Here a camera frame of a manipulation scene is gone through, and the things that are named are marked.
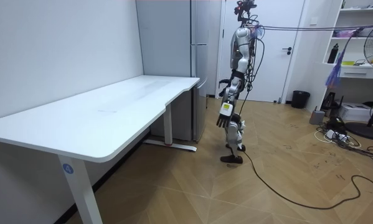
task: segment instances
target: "robot leg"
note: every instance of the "robot leg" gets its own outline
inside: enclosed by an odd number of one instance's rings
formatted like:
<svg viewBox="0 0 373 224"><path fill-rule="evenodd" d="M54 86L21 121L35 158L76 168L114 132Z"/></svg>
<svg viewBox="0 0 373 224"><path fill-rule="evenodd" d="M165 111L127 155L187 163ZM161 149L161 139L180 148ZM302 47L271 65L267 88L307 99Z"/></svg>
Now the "robot leg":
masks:
<svg viewBox="0 0 373 224"><path fill-rule="evenodd" d="M245 151L245 147L242 144L242 134L244 129L244 122L240 122L240 116L235 114L232 116L232 120L229 126L225 128L226 132L226 147L230 149L231 155L222 156L220 160L227 163L242 164L243 158L238 155L237 151Z"/></svg>

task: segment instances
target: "power strip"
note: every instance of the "power strip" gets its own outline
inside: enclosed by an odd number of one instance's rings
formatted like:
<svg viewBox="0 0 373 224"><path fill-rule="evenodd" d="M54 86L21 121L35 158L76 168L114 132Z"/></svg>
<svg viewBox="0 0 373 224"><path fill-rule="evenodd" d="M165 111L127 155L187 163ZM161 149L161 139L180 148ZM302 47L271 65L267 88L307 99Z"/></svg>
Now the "power strip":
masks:
<svg viewBox="0 0 373 224"><path fill-rule="evenodd" d="M346 136L345 134L339 134L333 130L329 130L327 131L326 133L326 137L330 140L334 139L334 137L337 137L340 141L343 141L343 142L346 142L348 140L348 136Z"/></svg>

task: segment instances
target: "desk foot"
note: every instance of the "desk foot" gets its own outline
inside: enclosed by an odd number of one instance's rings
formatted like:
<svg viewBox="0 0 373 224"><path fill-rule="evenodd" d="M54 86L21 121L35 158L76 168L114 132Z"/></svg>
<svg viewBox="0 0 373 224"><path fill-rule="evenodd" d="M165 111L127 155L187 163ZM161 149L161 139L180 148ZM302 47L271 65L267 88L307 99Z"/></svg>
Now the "desk foot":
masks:
<svg viewBox="0 0 373 224"><path fill-rule="evenodd" d="M59 160L82 222L84 224L102 224L84 161L60 155Z"/></svg>
<svg viewBox="0 0 373 224"><path fill-rule="evenodd" d="M156 141L156 140L150 140L150 139L144 140L144 143L154 144L154 145L157 145L157 146L174 147L174 148L177 148L177 149L184 149L184 150L193 151L193 152L197 151L197 148L194 147L194 146L185 146L185 145L181 145L181 144L167 145L162 141Z"/></svg>

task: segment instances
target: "refrigerator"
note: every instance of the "refrigerator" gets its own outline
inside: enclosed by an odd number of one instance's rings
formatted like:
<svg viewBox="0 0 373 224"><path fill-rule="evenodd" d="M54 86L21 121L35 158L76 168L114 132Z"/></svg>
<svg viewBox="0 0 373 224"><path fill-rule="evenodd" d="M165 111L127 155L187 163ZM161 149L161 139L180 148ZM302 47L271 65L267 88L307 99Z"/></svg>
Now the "refrigerator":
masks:
<svg viewBox="0 0 373 224"><path fill-rule="evenodd" d="M207 103L209 1L136 0L145 75L198 77L198 84L173 103L172 136L198 141ZM163 120L151 125L163 136Z"/></svg>

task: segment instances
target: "humanoid robot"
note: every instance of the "humanoid robot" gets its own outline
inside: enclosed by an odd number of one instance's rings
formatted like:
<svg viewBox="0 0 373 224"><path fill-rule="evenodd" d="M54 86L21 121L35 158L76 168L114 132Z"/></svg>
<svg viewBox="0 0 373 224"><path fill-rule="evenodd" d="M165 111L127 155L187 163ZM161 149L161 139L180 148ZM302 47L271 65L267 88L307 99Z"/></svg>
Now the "humanoid robot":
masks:
<svg viewBox="0 0 373 224"><path fill-rule="evenodd" d="M242 22L242 25L235 31L230 45L232 75L229 79L220 81L220 84L227 83L228 85L220 93L222 105L217 126L225 129L226 147L231 151L231 155L222 156L220 160L227 163L242 164L243 158L238 156L237 151L245 151L245 146L242 144L245 125L239 114L235 112L235 107L239 94L246 87L245 76L251 72L248 70L252 69L251 62L255 56L254 38L257 38L257 30L251 23L253 20L250 19L250 9L257 5L254 4L254 0L242 0L238 1L237 4L235 14L238 15L238 21ZM243 17L244 13L247 13L248 18Z"/></svg>

